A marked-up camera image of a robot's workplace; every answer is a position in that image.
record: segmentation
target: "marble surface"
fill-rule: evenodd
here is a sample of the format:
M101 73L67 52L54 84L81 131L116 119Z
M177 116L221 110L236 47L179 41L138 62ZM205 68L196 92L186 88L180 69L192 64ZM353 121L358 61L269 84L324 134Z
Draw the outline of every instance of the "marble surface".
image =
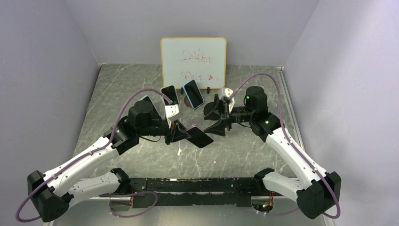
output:
M281 84L280 77L276 76L275 67L227 66L226 87L235 89L245 78L257 72L271 73ZM244 85L235 97L235 106L243 105L245 90L253 85L265 90L269 111L278 114L277 91L274 83L266 76L257 76ZM161 65L102 65L74 155L85 150L110 128L121 106L133 92L141 88L159 90L161 87ZM210 94L207 94L206 90L202 90L205 103L213 101L217 91L211 90ZM140 94L133 99L128 108L144 95L151 98L164 117L161 97L153 92ZM180 121L184 126L196 124L205 129L214 123L203 119L205 104L193 110L182 103L184 95L180 95L179 90L178 96L183 112ZM294 134L286 103L283 105L284 122L290 133ZM100 176L116 167L121 167L132 178L253 177L255 173L267 167L287 177L295 176L285 161L254 135L250 128L233 124L226 137L213 134L210 136L214 142L202 149L186 140L166 145L163 138L157 143L141 139L139 145L98 167L88 177Z

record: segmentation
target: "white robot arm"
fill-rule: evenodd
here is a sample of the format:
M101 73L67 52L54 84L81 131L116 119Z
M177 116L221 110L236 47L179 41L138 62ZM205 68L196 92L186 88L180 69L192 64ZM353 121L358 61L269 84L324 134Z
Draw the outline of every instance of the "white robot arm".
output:
M297 176L288 178L273 169L264 169L255 175L264 190L275 191L295 201L302 213L311 219L337 204L341 178L336 172L328 173L319 166L293 140L280 119L269 112L263 88L247 88L245 106L233 105L233 91L222 88L220 96L215 95L214 102L204 108L204 119L217 121L204 131L226 136L225 128L231 130L232 123L249 122L252 132L273 148Z
M165 111L166 118L162 120L151 100L140 100L119 121L111 142L112 128L66 163L45 173L31 173L28 193L40 218L52 221L71 206L102 194L130 194L130 178L120 168L96 178L82 178L137 145L140 136L164 136L166 144L191 138L178 121L182 116L178 105L167 105Z

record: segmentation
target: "white enclosure wall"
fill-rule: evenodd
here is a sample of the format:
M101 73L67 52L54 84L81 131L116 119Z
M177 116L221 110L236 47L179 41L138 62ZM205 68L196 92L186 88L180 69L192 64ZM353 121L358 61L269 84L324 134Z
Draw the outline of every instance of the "white enclosure wall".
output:
M224 36L227 64L282 66L319 0L65 0L98 62L160 64L165 36Z
M0 225L43 223L15 220L26 177L72 157L97 74L63 0L0 0Z
M307 152L342 177L338 226L399 225L398 12L321 0L285 66Z

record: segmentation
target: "black smartphone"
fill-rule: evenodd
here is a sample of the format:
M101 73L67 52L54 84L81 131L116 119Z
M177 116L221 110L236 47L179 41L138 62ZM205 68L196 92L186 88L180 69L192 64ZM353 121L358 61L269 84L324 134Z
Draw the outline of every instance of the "black smartphone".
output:
M199 148L203 148L213 142L213 139L196 125L189 126L185 131L191 136L187 140Z
M174 86L162 87L161 93L165 94L170 100L174 102L173 105L179 104L179 98L177 98L176 89ZM165 99L163 99L165 105L170 105Z
M197 86L195 80L191 80L183 86L184 92L187 95L188 101L193 109L198 108L204 103L204 98Z

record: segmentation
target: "purple cable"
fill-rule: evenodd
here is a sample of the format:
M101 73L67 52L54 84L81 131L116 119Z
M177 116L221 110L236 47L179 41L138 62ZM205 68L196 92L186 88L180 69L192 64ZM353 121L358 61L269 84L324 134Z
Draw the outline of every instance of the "purple cable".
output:
M116 214L115 212L112 211L111 202L110 202L110 204L109 204L110 214L112 214L112 215L114 215L116 217L119 217L119 218L134 218L134 217L140 216L140 215L152 210L154 208L154 206L158 202L158 195L157 195L156 192L144 191L144 192L138 192L138 193L134 193L134 194L111 195L111 197L132 197L132 196L137 196L137 195L142 195L142 194L153 194L155 196L154 203L150 207L148 207L146 210L144 210L143 212L140 212L140 213L137 213L137 214L133 214L133 215L127 215L127 216L119 215L119 214Z
M115 120L115 123L114 123L113 128L112 128L112 132L111 132L110 139L109 139L109 141L107 142L107 144L105 144L105 145L102 146L102 147L98 147L98 148L94 149L94 150L92 151L93 153L105 149L105 148L112 142L113 137L115 136L116 126L118 125L118 122L119 122L120 118L122 117L122 114L123 114L123 112L125 111L126 107L128 106L129 102L130 102L135 96L137 96L139 93L144 92L144 91L152 91L152 92L155 92L155 93L157 93L158 95L162 96L169 104L172 103L172 101L171 101L166 95L162 94L161 92L159 92L159 91L157 91L157 90L155 90L155 89L144 88L144 89L141 89L141 90L135 92L134 94L132 94L132 95L128 98L128 100L123 104L121 110L119 111L118 117L117 117L117 119ZM63 168L60 169L57 173L54 174L55 178L57 178L60 174L62 174L62 172L64 172L65 170L69 169L69 168L70 168L71 166L73 166L75 163L79 162L80 160L82 160L83 158L85 158L85 157L88 156L88 155L90 155L90 153L85 153L85 154L79 156L78 158L74 159L74 160L71 161L70 163L68 163L65 167L63 167ZM54 179L54 178L51 177L51 178L47 179L46 181L44 181L43 183L41 183L37 188L35 188L35 189L28 195L28 197L25 198L25 200L21 203L21 205L20 205L20 206L18 207L18 209L16 210L15 218L16 218L17 221L26 223L26 222L32 222L32 221L35 221L35 220L37 220L37 219L40 219L40 216L35 217L35 218L31 218L31 219L21 219L21 218L19 217L19 215L20 215L20 213L21 213L22 208L23 208L23 207L25 206L25 204L37 193L37 191L40 190L44 185L46 185L47 183L49 183L49 182L52 181L53 179Z
M267 77L271 78L271 80L273 80L274 85L276 85L276 89L277 89L277 95L279 97L279 117L280 117L280 125L281 128L283 129L283 133L284 136L286 137L287 141L291 144L292 148L298 153L298 155L309 165L309 167L320 177L321 181L323 181L323 183L326 185L328 191L330 192L331 196L333 197L333 200L335 202L336 208L337 208L337 214L335 216L331 216L329 214L323 213L325 216L331 218L331 219L337 219L340 215L341 215L341 207L339 206L339 202L338 199L333 191L333 189L331 188L331 186L327 183L326 179L324 179L324 177L322 176L322 174L318 171L315 170L315 167L313 166L313 164L302 154L302 152L294 145L294 143L291 143L291 140L289 139L289 136L285 130L285 126L284 126L284 122L283 122L283 102L281 99L281 92L280 92L280 87L279 84L277 83L277 80L275 78L273 78L272 75L268 74L268 73L255 73L251 76L249 76L247 79L245 79L235 90L234 92L230 95L229 99L232 99L237 93L238 91L244 86L245 83L247 83L250 79L258 76L258 75L266 75ZM279 216L283 216L286 214L290 214L293 213L294 210L285 212L285 213L279 213Z

